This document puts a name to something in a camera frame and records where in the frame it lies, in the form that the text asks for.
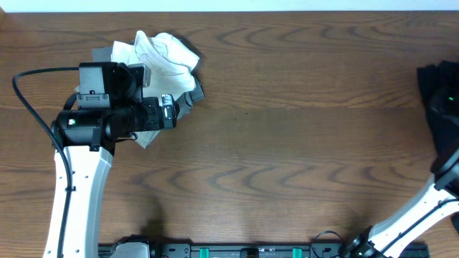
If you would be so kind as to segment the black t-shirt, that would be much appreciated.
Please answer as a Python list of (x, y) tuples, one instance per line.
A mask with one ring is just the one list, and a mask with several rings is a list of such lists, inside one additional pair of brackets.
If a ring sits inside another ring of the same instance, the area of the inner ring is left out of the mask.
[(438, 155), (458, 140), (458, 63), (417, 68), (417, 84)]

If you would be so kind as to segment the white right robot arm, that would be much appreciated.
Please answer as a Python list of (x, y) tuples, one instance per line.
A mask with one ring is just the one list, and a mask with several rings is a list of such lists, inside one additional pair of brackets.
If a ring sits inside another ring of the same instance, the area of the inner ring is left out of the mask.
[(433, 225), (458, 213), (458, 139), (430, 167), (426, 185), (388, 219), (369, 227), (343, 250), (350, 257), (399, 257)]

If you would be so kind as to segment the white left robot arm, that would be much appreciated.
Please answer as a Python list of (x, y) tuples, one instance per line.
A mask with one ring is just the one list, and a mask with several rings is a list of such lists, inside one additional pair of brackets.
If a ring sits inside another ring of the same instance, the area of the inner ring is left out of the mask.
[(45, 257), (96, 257), (103, 191), (115, 145), (140, 132), (176, 127), (169, 95), (145, 97), (145, 64), (83, 62), (80, 89), (52, 122), (56, 186)]

